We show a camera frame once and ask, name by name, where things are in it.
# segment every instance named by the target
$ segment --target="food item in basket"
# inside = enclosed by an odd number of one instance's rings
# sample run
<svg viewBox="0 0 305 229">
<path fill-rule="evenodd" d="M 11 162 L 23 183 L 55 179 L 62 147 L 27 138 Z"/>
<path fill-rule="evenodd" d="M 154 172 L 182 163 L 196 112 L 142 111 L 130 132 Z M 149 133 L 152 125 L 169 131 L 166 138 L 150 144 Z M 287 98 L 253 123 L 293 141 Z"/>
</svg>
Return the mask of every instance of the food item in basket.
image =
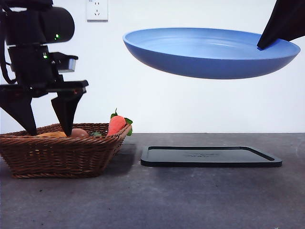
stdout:
<svg viewBox="0 0 305 229">
<path fill-rule="evenodd" d="M 74 128 L 72 129 L 72 133 L 70 135 L 70 137 L 89 137 L 89 134 L 87 133 L 87 131 L 80 129 L 80 128 Z"/>
<path fill-rule="evenodd" d="M 101 137 L 102 134 L 101 134 L 100 132 L 93 132 L 93 133 L 90 134 L 90 136 L 91 136 L 91 137 L 96 137 L 96 136 Z"/>
<path fill-rule="evenodd" d="M 128 123 L 130 125 L 132 124 L 132 120 L 130 120 L 129 118 L 124 118 L 122 116 L 119 116 L 116 113 L 116 110 L 117 109 L 115 109 L 115 113 L 111 114 L 107 136 L 116 134 L 117 132 L 122 130 L 124 128 L 124 126 L 126 125 L 126 123 Z M 130 136 L 130 135 L 132 135 L 132 129 L 127 134 L 127 136 Z"/>
<path fill-rule="evenodd" d="M 48 132 L 48 133 L 43 133 L 40 135 L 36 135 L 36 136 L 46 136 L 46 137 L 66 137 L 66 134 L 62 131 L 56 131 L 56 132 Z"/>
<path fill-rule="evenodd" d="M 114 116 L 110 119 L 107 136 L 116 134 L 126 125 L 126 121 L 122 116 Z"/>
</svg>

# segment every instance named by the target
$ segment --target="brown egg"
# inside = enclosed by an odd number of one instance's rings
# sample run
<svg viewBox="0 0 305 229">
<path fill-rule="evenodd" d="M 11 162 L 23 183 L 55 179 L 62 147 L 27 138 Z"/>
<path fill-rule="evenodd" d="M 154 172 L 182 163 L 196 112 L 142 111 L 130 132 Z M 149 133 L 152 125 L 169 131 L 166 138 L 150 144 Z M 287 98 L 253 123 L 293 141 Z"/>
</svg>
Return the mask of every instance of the brown egg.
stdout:
<svg viewBox="0 0 305 229">
<path fill-rule="evenodd" d="M 72 129 L 72 133 L 71 133 L 70 137 L 83 138 L 83 137 L 89 137 L 89 134 L 87 133 L 87 131 L 85 131 L 83 129 L 75 128 L 75 129 Z"/>
</svg>

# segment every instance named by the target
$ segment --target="white wall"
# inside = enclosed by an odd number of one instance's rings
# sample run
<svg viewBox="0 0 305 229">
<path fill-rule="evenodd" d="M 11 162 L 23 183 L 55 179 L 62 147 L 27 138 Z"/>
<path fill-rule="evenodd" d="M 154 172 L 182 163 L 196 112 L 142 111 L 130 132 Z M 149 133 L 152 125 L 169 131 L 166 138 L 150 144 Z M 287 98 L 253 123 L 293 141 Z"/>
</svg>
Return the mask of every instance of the white wall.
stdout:
<svg viewBox="0 0 305 229">
<path fill-rule="evenodd" d="M 304 132 L 305 52 L 285 68 L 262 77 L 207 80 L 150 68 L 123 44 L 126 32 L 154 27 L 205 27 L 262 33 L 275 0 L 109 0 L 109 22 L 87 23 L 86 0 L 53 0 L 74 17 L 76 31 L 50 51 L 79 56 L 68 80 L 87 79 L 74 121 L 108 122 L 118 113 L 134 121 L 135 133 Z M 305 49 L 305 38 L 294 41 Z M 34 99 L 37 126 L 57 123 L 50 100 Z M 1 132 L 22 127 L 1 114 Z"/>
</svg>

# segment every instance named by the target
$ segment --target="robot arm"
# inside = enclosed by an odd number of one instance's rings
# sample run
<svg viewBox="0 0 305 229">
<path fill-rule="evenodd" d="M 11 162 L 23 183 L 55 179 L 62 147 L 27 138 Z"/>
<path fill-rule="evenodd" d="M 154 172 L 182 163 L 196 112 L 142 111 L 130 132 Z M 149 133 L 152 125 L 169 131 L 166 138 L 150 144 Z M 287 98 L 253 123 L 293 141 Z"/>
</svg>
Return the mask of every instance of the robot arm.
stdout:
<svg viewBox="0 0 305 229">
<path fill-rule="evenodd" d="M 8 84 L 0 85 L 0 107 L 31 135 L 36 125 L 32 98 L 56 92 L 52 106 L 66 135 L 71 134 L 74 114 L 87 81 L 65 82 L 60 72 L 73 72 L 77 56 L 49 52 L 48 43 L 66 42 L 74 35 L 72 16 L 52 0 L 0 0 L 0 64 Z M 15 12 L 11 7 L 27 8 Z M 8 77 L 4 41 L 16 79 Z"/>
</svg>

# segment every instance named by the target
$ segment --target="plate rim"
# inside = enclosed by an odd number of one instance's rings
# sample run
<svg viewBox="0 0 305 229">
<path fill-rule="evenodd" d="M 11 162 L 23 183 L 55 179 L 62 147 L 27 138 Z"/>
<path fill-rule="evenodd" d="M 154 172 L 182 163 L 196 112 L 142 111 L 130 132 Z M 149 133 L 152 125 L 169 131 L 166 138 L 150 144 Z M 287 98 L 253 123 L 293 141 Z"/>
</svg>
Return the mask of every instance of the plate rim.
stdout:
<svg viewBox="0 0 305 229">
<path fill-rule="evenodd" d="M 126 36 L 134 33 L 134 32 L 139 32 L 139 31 L 147 31 L 147 30 L 164 30 L 164 29 L 199 29 L 199 30 L 215 30 L 215 31 L 232 31 L 232 32 L 238 32 L 238 33 L 246 33 L 246 34 L 255 34 L 261 36 L 259 33 L 254 33 L 254 32 L 247 32 L 247 31 L 239 31 L 239 30 L 229 30 L 229 29 L 218 29 L 218 28 L 202 28 L 202 27 L 158 27 L 158 28 L 146 28 L 146 29 L 139 29 L 139 30 L 133 30 L 130 32 L 127 32 L 123 35 L 123 41 L 125 44 L 131 45 L 135 48 L 139 48 L 142 50 L 146 50 L 149 52 L 154 52 L 154 53 L 159 53 L 159 54 L 164 54 L 164 55 L 171 55 L 171 56 L 176 56 L 176 57 L 185 57 L 185 58 L 194 58 L 194 59 L 201 59 L 201 60 L 226 60 L 226 61 L 261 61 L 261 60 L 279 60 L 279 59 L 285 59 L 289 57 L 296 57 L 299 52 L 301 51 L 301 48 L 296 45 L 293 42 L 289 42 L 283 39 L 276 39 L 276 41 L 284 42 L 284 43 L 289 43 L 293 47 L 296 48 L 296 51 L 293 55 L 286 55 L 286 56 L 281 56 L 278 58 L 208 58 L 208 57 L 196 57 L 196 56 L 186 56 L 186 55 L 177 55 L 177 54 L 170 54 L 170 53 L 165 53 L 165 52 L 158 52 L 155 50 L 147 49 L 141 46 L 136 45 L 133 42 L 130 42 Z"/>
</svg>

